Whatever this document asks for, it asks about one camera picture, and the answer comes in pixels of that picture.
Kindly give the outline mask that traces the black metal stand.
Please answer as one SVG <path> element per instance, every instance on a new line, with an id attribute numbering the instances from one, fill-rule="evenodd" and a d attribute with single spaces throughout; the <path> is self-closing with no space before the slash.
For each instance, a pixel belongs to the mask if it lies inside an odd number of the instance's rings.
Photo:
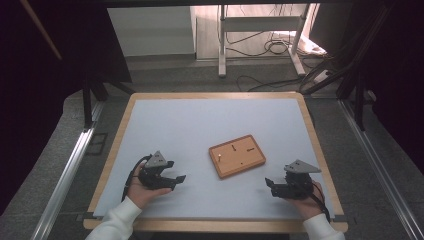
<path id="1" fill-rule="evenodd" d="M 106 76 L 105 74 L 89 74 L 86 75 L 82 82 L 82 93 L 83 93 L 83 109 L 84 109 L 84 131 L 87 131 L 92 127 L 93 113 L 92 113 L 92 101 L 91 94 L 94 94 L 94 97 L 97 101 L 104 102 L 108 99 L 108 92 L 105 87 L 105 83 L 108 83 L 115 88 L 132 95 L 135 93 L 135 90 L 124 85 L 118 80 L 114 80 L 111 77 Z"/>
<path id="2" fill-rule="evenodd" d="M 381 2 L 369 17 L 366 24 L 362 26 L 355 37 L 346 45 L 347 52 L 351 54 L 349 61 L 325 80 L 315 83 L 308 88 L 301 86 L 299 90 L 303 95 L 311 95 L 336 80 L 341 79 L 341 83 L 336 90 L 336 97 L 338 99 L 347 99 L 352 91 L 355 91 L 353 118 L 361 131 L 365 130 L 363 125 L 365 82 L 362 78 L 364 59 L 368 50 L 375 42 L 375 38 L 380 32 L 391 9 L 392 6 L 390 4 Z"/>

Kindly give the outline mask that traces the aluminium rail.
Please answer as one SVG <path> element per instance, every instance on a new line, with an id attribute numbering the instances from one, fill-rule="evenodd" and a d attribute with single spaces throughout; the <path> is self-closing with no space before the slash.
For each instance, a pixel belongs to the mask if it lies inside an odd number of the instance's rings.
<path id="1" fill-rule="evenodd" d="M 89 128 L 80 134 L 30 240 L 47 240 L 93 136 L 93 132 L 94 128 Z"/>
<path id="2" fill-rule="evenodd" d="M 411 211 L 405 198 L 401 195 L 394 181 L 389 176 L 380 156 L 368 138 L 366 131 L 361 130 L 354 119 L 354 111 L 347 100 L 339 100 L 345 118 L 347 119 L 354 135 L 363 149 L 368 162 L 371 165 L 380 185 L 382 186 L 389 202 L 394 208 L 402 226 L 410 240 L 424 240 L 424 230 L 419 226 L 417 218 Z"/>

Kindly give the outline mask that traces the white metal stand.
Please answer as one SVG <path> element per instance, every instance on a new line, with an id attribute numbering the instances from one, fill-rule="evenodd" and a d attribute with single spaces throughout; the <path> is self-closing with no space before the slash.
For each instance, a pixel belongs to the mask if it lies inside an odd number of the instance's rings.
<path id="1" fill-rule="evenodd" d="M 297 53 L 299 41 L 306 23 L 310 3 L 305 5 L 299 16 L 260 16 L 260 17 L 226 17 L 225 6 L 221 5 L 218 23 L 220 46 L 218 55 L 218 76 L 226 76 L 226 48 L 224 37 L 228 32 L 263 32 L 263 31 L 295 31 L 293 43 L 287 47 L 290 59 L 299 76 L 306 72 Z"/>

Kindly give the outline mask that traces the person's right hand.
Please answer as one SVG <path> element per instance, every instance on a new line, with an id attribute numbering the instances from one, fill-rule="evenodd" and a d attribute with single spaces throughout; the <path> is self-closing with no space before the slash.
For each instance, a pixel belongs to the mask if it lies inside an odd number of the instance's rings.
<path id="1" fill-rule="evenodd" d="M 313 181 L 314 191 L 313 196 L 316 197 L 321 203 L 324 203 L 324 195 L 322 194 L 322 187 L 319 182 Z M 325 216 L 325 213 L 319 204 L 311 197 L 303 200 L 288 199 L 288 202 L 294 205 L 298 210 L 300 216 L 304 221 L 311 219 L 318 215 Z"/>

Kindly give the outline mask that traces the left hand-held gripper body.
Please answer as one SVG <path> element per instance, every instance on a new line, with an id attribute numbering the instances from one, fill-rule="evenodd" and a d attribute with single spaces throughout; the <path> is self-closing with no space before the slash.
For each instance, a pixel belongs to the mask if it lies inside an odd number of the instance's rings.
<path id="1" fill-rule="evenodd" d="M 160 151 L 154 154 L 143 157 L 145 160 L 144 167 L 140 170 L 138 179 L 144 187 L 149 190 L 161 188 L 175 188 L 175 180 L 162 177 L 161 174 L 166 168 L 167 160 L 163 157 Z"/>

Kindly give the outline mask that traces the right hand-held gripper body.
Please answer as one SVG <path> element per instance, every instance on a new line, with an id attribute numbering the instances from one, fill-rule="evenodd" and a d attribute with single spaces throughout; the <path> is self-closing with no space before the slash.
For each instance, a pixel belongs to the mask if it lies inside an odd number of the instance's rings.
<path id="1" fill-rule="evenodd" d="M 283 198 L 303 200 L 313 193 L 313 183 L 310 177 L 311 173 L 320 173 L 321 170 L 309 163 L 295 160 L 293 163 L 284 167 L 286 171 L 283 185 Z"/>

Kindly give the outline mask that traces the wooden stick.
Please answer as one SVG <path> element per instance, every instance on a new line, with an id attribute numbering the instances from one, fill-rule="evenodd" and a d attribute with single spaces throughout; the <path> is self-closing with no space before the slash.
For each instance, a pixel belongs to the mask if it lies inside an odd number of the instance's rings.
<path id="1" fill-rule="evenodd" d="M 35 26 L 37 27 L 39 32 L 41 33 L 42 37 L 44 38 L 44 40 L 46 41 L 46 43 L 48 44 L 48 46 L 52 50 L 53 54 L 56 56 L 56 58 L 58 60 L 62 60 L 62 56 L 61 56 L 59 50 L 57 49 L 57 47 L 54 44 L 53 40 L 51 39 L 50 35 L 46 31 L 43 23 L 41 22 L 41 20 L 37 16 L 36 12 L 32 8 L 32 6 L 30 5 L 29 1 L 28 0 L 19 0 L 19 2 L 21 3 L 21 5 L 25 9 L 25 11 L 27 12 L 30 19 L 35 24 Z"/>

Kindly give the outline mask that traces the person's left hand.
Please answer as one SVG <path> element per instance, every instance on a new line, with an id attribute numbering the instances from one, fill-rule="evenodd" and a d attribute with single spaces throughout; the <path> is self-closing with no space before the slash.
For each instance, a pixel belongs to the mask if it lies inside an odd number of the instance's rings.
<path id="1" fill-rule="evenodd" d="M 143 209 L 150 201 L 154 198 L 168 194 L 171 192 L 170 188 L 161 188 L 156 190 L 149 190 L 145 188 L 138 175 L 140 170 L 144 167 L 144 163 L 141 162 L 134 170 L 131 182 L 128 187 L 127 196 L 128 198 L 139 208 Z"/>

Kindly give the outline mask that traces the white power strip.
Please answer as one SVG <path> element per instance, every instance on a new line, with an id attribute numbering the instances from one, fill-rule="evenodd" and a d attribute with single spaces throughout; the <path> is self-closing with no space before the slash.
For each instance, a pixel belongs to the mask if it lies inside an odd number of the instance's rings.
<path id="1" fill-rule="evenodd" d="M 314 82 L 320 83 L 324 81 L 325 79 L 327 79 L 330 75 L 331 75 L 331 72 L 329 70 L 323 70 L 314 78 Z"/>

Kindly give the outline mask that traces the dark floor grate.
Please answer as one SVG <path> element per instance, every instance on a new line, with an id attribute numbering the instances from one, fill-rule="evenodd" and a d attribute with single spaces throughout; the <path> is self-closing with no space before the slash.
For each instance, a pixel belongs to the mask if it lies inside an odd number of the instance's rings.
<path id="1" fill-rule="evenodd" d="M 89 156 L 101 155 L 104 150 L 107 137 L 107 133 L 95 133 L 89 142 L 86 154 Z"/>

